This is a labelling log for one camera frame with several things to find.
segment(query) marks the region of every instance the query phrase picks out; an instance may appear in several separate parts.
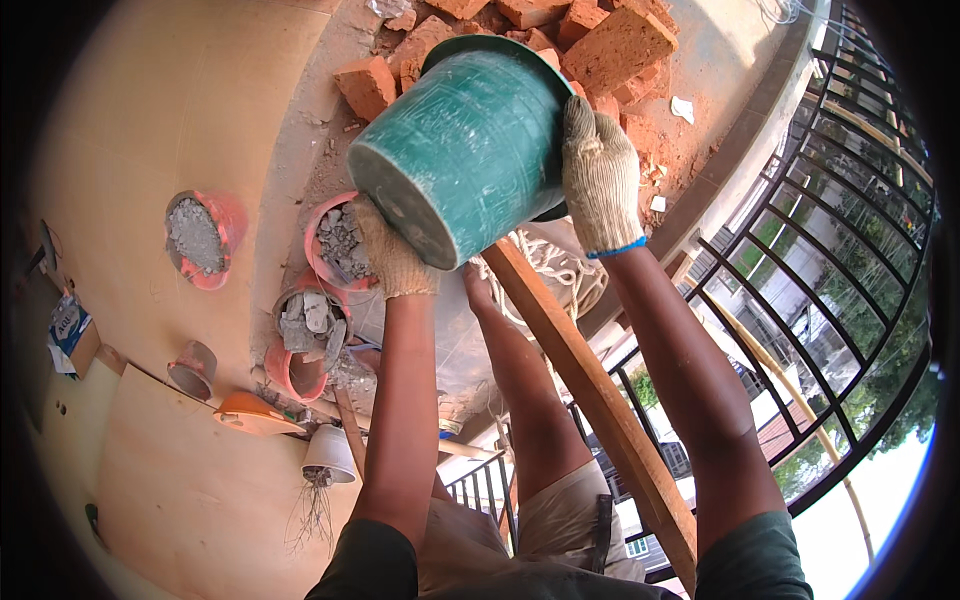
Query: white plastic pot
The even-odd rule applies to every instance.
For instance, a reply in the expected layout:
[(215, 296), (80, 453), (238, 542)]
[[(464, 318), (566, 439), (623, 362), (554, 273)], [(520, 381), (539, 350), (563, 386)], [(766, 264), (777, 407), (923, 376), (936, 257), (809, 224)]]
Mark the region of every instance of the white plastic pot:
[(330, 424), (321, 425), (310, 439), (303, 466), (329, 467), (333, 473), (333, 483), (355, 481), (353, 455), (350, 454), (347, 433), (340, 427)]

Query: hand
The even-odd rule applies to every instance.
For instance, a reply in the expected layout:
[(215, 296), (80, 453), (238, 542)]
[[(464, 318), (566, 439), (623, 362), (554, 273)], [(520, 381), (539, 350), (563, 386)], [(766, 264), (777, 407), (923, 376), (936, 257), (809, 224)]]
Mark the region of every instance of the hand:
[(383, 215), (366, 196), (357, 196), (357, 226), (367, 247), (367, 258), (383, 287), (384, 300), (397, 296), (440, 291), (440, 272), (420, 260), (414, 249), (383, 220)]
[(577, 238), (598, 258), (646, 242), (637, 214), (640, 163), (627, 134), (586, 98), (564, 107), (564, 193)]

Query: green bucket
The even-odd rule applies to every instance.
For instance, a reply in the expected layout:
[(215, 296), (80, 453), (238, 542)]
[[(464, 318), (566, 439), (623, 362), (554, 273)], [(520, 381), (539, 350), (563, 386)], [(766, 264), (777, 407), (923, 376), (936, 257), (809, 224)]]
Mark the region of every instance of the green bucket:
[(520, 223), (565, 214), (563, 114), (573, 93), (506, 37), (448, 39), (350, 144), (347, 169), (424, 262), (456, 269)]

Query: plywood board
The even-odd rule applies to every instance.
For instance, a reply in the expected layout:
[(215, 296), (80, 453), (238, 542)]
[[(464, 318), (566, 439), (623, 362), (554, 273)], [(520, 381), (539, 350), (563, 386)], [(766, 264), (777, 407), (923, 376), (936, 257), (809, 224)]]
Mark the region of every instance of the plywood board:
[[(307, 444), (235, 431), (211, 413), (127, 366), (100, 469), (101, 534), (121, 562), (180, 598), (302, 598), (330, 557), (321, 540), (293, 554), (284, 544)], [(359, 490), (331, 489), (335, 535)]]

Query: window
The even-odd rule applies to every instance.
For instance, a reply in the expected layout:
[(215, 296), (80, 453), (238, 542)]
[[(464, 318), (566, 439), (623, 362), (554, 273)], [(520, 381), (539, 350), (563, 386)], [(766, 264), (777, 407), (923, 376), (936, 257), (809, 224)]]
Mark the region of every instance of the window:
[(639, 540), (633, 540), (627, 543), (627, 556), (630, 558), (646, 554), (648, 551), (646, 538), (640, 538)]

